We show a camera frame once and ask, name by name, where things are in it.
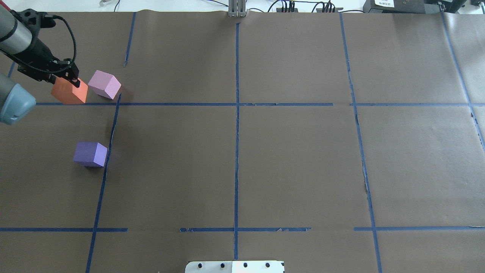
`orange cube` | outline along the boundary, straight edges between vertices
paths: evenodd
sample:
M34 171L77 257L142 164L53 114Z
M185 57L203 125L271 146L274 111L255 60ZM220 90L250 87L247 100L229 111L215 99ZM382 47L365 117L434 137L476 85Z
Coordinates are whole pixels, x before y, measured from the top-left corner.
M79 79L81 85L79 88L72 85L63 78L57 78L50 94L63 104L82 104L86 103L88 95L88 85Z

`purple cube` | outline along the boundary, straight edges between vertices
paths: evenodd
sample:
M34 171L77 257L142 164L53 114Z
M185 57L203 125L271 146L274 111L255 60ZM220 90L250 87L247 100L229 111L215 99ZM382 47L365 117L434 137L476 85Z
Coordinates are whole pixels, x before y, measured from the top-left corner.
M121 83L113 75L96 70L89 81L88 86L91 87L96 94L109 99L114 99L121 87Z
M74 162L86 167L104 167L108 149L97 142L78 142Z

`foam block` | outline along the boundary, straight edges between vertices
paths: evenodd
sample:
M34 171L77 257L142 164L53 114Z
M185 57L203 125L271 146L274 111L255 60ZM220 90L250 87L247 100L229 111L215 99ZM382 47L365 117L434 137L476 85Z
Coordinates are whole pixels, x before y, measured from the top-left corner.
M111 74L96 70L88 82L94 92L100 96L114 99L118 93L121 83Z
M82 104L86 103L88 95L88 85L79 79L79 88L72 85L63 78L57 78L50 94L63 104Z
M74 162L86 167L104 167L108 149L97 142L78 142Z

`cable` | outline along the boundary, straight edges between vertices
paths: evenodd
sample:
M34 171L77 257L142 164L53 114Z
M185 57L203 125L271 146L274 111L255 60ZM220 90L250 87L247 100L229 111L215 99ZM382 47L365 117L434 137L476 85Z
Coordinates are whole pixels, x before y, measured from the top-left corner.
M221 3L221 2L217 2L217 1L215 1L215 0L205 0L205 1L216 2L216 3L218 3L218 4L221 4L221 5L225 6L225 7L229 7L228 5L226 5L226 4L224 4L224 3Z
M268 11L267 11L267 12L270 12L270 11L271 11L271 8L272 8L272 7L273 7L273 6L274 6L276 3L280 2L280 1L288 1L288 0L276 0L276 1L274 1L274 2L271 4L271 6L270 6L270 8L268 9ZM296 2L296 3L313 3L313 4L319 4L319 3L323 3L324 5L325 5L325 4L327 4L327 2L321 2L321 1L299 1L299 0L295 0L295 1L293 1L293 0L291 0L290 2Z
M349 11L360 11L360 12L365 13L365 11L363 11L363 10L344 10L344 11L339 11L339 12L342 13L342 12L349 12Z
M74 54L73 54L72 60L71 60L71 62L70 62L70 63L69 63L67 66L65 66L64 68L62 68L62 69L60 69L60 70L55 70L55 71L48 71L48 70L43 70L43 69L35 68L35 67L33 67L33 66L29 65L28 63L26 63L26 62L24 62L24 61L20 60L19 58L15 57L15 56L13 56L13 55L8 54L7 52L5 52L5 51L4 51L4 50L2 50L2 49L0 49L0 51L2 51L3 53L5 53L7 56L10 56L10 57L13 57L14 59L16 59L16 63L20 63L20 64L22 64L22 65L24 65L24 66L27 66L27 67L29 67L29 68L31 68L31 69L37 70L37 71L42 72L42 73L46 73L46 74L55 74L55 73L59 73L59 72L63 72L63 71L68 70L68 69L69 69L69 68L71 68L71 66L74 64L74 60L76 60L76 54L77 54L77 49L76 49L76 39L74 38L74 34L72 33L72 29L71 29L71 27L69 26L69 24L67 23L67 21L66 21L64 18L62 18L62 17L60 17L60 16L58 16L58 15L53 15L53 16L52 16L52 18L53 18L53 19L59 19L59 20L61 20L62 22L64 22L65 26L67 27L67 30L69 31L69 34L71 34L71 38L72 38L72 44L73 44L73 46L74 46Z
M328 1L327 5L325 6L325 10L322 10L322 12L326 12L326 13L335 12L335 5L332 3L331 0Z
M261 12L264 12L264 11L262 11L262 10L260 10L260 9L257 9L257 8L250 8L250 9L248 9L248 10L259 10L259 11L261 11Z
M118 7L118 5L120 4L120 1L121 0L118 0L118 3L116 3L116 6L114 6L114 10L113 11L116 11L116 8Z
M314 7L313 7L313 9L311 10L311 12L314 12L314 11L315 11L315 9L317 8L318 4L322 4L322 6L323 6L322 8L324 8L324 7L325 7L325 3L324 3L324 2L318 2L318 3L316 3L316 4L315 4L315 6L314 6Z

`blue tape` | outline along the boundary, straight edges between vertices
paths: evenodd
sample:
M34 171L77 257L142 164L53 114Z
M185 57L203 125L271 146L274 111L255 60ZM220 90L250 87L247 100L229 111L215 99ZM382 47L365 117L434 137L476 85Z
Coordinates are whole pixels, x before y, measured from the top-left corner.
M12 73L14 72L14 68L15 68L15 62L12 62L12 65L10 66L10 70L8 71L7 77L10 78L12 76Z
M236 168L234 172L234 260L238 260L239 210L239 23L236 24Z
M238 232L306 232L311 227L238 227ZM190 227L181 228L180 232L234 232L233 227Z
M190 227L181 228L180 232L234 232L233 227Z
M118 111L120 107L121 94L118 96L118 102L116 103L116 110L114 111L113 126L111 128L110 144L108 146L108 153L106 155L106 166L104 167L103 181L101 182L101 190L99 191L99 200L97 202L96 217L93 226L93 235L91 237L91 246L89 247L88 261L86 263L86 273L89 273L91 269L91 260L93 258L94 244L96 241L97 225L99 223L99 215L101 214L101 204L103 203L104 187L106 185L106 176L108 174L108 164L110 162L111 149L113 146L114 129L116 128L116 121L118 119Z
M131 38L133 38L133 29L135 27L136 12L133 13L133 18L131 19L131 29L129 30L128 46L126 47L125 63L123 67L126 67L129 58L129 49L131 48Z
M430 230L477 230L485 231L481 226L382 226L375 227L376 231L430 231ZM354 231L372 231L372 227L355 227Z
M445 36L446 36L446 40L448 42L448 46L450 47L450 51L452 53L453 62L456 66L456 70L458 71L458 76L460 77L460 82L461 82L461 85L463 87L463 90L465 91L465 97L467 98L467 102L468 102L469 107L470 107L470 112L473 115L473 122L475 123L475 129L477 130L478 138L480 139L480 142L482 144L482 149L483 149L483 151L485 151L485 142L484 142L484 139L483 139L482 131L480 130L480 126L478 125L477 116L475 115L475 111L473 110L473 107L471 106L471 100L470 100L470 96L468 94L468 89L467 89L467 86L465 84L465 80L463 79L463 74L461 72L460 66L458 65L458 60L456 59L456 55L455 55L455 52L454 52L454 49L453 49L453 45L452 45L452 42L450 40L450 35L448 33L448 27L446 26L445 16L443 15L443 13L441 13L441 19L443 20L443 27L444 27L444 30L445 30Z
M240 227L241 232L277 232L277 231L288 231L288 232L306 232L311 230L311 227Z
M333 106L333 103L274 103L274 102L260 102L260 103L241 103L241 106Z
M0 232L92 232L89 227L0 227ZM98 232L128 232L127 228L99 228Z
M62 104L60 102L38 102L37 106L116 106L115 102L87 102L83 104ZM120 106L236 106L235 103L218 102L122 102Z
M356 103L356 106L469 106L468 103Z
M1 227L0 232L92 232L92 228L70 227Z
M128 232L127 228L98 228L96 232Z
M371 188L369 187L369 179L367 177L367 165L365 162L365 155L364 155L364 147L362 144L362 134L360 132L360 124L359 124L359 119L358 119L358 112L357 112L357 105L356 105L356 96L354 92L354 83L352 82L352 77L350 73L350 59L349 59L349 52L347 50L347 40L345 38L345 28L343 25L343 17L342 13L339 13L340 17L340 28L342 30L342 39L343 39L343 47L345 51L345 60L347 63L347 74L349 77L349 85L350 85L350 91L352 95L352 103L353 103L353 108L354 108L354 115L355 115L355 120L356 120L356 128L357 128L357 138L359 140L359 148L360 148L360 158L362 160L362 171L364 173L364 180L365 180L365 185L367 188L367 202L369 204L369 213L371 216L371 225L373 228L372 235L374 238L374 249L375 249L375 256L377 259L377 269L379 273L382 273L382 265L381 265L381 255L379 252L379 242L377 240L377 232L375 230L375 219L374 219L374 209L372 207L372 197L371 197Z

